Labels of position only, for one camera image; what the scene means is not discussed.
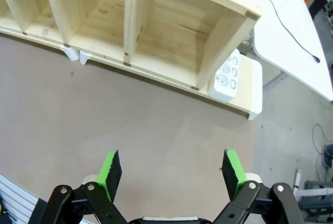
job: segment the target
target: bolt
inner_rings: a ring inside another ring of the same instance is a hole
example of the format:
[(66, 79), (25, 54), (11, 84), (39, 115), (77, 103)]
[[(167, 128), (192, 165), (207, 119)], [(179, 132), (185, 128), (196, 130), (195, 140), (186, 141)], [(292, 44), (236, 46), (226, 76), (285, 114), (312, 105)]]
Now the bolt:
[(61, 192), (62, 194), (65, 194), (65, 193), (67, 193), (67, 189), (66, 189), (66, 188), (62, 188), (62, 189), (60, 190), (60, 192)]
[(283, 186), (281, 186), (281, 185), (277, 186), (277, 190), (280, 191), (280, 192), (282, 192), (284, 189), (285, 188)]
[(90, 185), (88, 186), (88, 190), (93, 190), (94, 188), (95, 188), (95, 186), (92, 185), (92, 184), (90, 184)]
[(250, 189), (255, 189), (257, 186), (253, 183), (253, 182), (251, 182), (250, 184), (249, 184), (249, 188)]

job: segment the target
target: blue shoe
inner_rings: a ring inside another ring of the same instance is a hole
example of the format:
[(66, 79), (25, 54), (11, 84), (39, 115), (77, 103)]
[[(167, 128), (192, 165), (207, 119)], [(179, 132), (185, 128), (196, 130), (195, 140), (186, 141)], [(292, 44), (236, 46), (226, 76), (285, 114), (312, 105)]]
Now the blue shoe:
[(326, 152), (326, 145), (322, 147), (322, 164), (326, 169), (332, 167), (332, 157)]

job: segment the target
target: white table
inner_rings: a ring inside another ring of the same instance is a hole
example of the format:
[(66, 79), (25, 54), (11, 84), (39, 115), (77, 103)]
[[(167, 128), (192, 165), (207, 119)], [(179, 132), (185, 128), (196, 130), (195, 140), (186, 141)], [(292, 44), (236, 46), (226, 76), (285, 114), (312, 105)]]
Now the white table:
[(282, 71), (264, 86), (274, 87), (288, 75), (296, 78), (329, 101), (333, 101), (331, 80), (321, 42), (304, 0), (271, 0), (279, 17), (298, 42), (321, 62), (304, 51), (283, 28), (273, 5), (260, 0), (262, 16), (254, 26), (253, 48), (261, 59)]

